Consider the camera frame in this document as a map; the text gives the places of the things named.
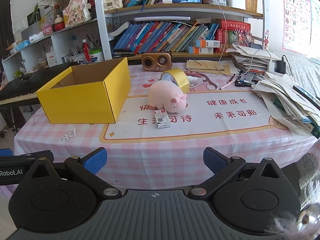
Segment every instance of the shelf post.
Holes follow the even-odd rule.
[[[262,0],[263,3],[263,31],[262,48],[268,50],[269,43],[269,0]]]
[[[104,17],[103,0],[94,0],[96,5],[98,28],[100,33],[101,45],[105,60],[112,59],[111,49],[109,44],[108,30],[106,19]]]

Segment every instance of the pink poster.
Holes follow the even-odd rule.
[[[310,0],[284,0],[284,36],[282,48],[308,55],[310,38]]]

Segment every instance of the paper stack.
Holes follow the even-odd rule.
[[[194,72],[211,74],[238,74],[238,70],[231,60],[211,61],[211,60],[188,60],[187,69]]]
[[[265,101],[271,116],[301,135],[320,136],[320,110],[293,89],[299,86],[287,74],[265,72],[253,91]]]
[[[231,57],[233,58],[235,66],[244,72],[248,71],[252,60],[249,72],[256,74],[264,73],[267,70],[268,62],[270,61],[270,55],[271,60],[281,60],[276,54],[272,52],[270,52],[269,54],[265,50],[258,50],[235,44],[233,45],[233,48],[227,49],[227,52],[229,52]]]

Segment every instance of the white charging cable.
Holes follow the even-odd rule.
[[[220,5],[219,5],[215,0],[212,0],[212,1],[214,1],[214,2],[219,6],[220,11],[222,12],[223,17],[224,17],[224,20],[225,20],[225,22],[226,22],[226,36],[225,36],[225,40],[226,40],[226,39],[227,39],[227,20],[226,20],[226,16],[224,15],[224,13],[223,13],[223,11],[222,11],[222,9],[221,9]],[[226,44],[224,44],[224,46],[223,46],[223,50],[222,50],[222,53],[221,53],[221,56],[220,56],[220,59],[219,59],[219,61],[218,61],[218,62],[220,62],[220,61],[221,61],[221,58],[222,58],[222,55],[223,55],[223,53],[224,53],[225,48],[226,48]],[[264,49],[258,49],[258,50],[253,54],[253,56],[252,56],[252,58],[251,58],[251,62],[250,62],[249,69],[247,70],[247,72],[246,72],[246,73],[239,75],[239,77],[246,75],[246,74],[250,71],[251,66],[252,66],[252,61],[253,61],[254,55],[256,55],[256,53],[257,53],[259,50],[264,50]],[[269,55],[270,55],[270,62],[271,62],[271,60],[272,60],[272,56],[271,56],[271,54],[270,54],[270,52],[269,52],[269,51],[267,51],[267,50],[266,50],[266,52],[268,52],[268,53],[269,53]],[[221,70],[219,70],[218,68],[217,68],[217,70],[218,70],[219,72],[221,72],[222,74],[224,74],[225,76],[233,77],[233,75],[225,74],[225,73],[223,73]]]

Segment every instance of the metal screw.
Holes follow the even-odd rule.
[[[201,187],[195,187],[191,190],[191,193],[195,196],[203,196],[207,194],[207,191],[204,188]]]
[[[103,190],[104,195],[106,196],[115,196],[119,193],[119,190],[114,188],[114,187],[110,187],[110,188],[106,188],[105,190]]]

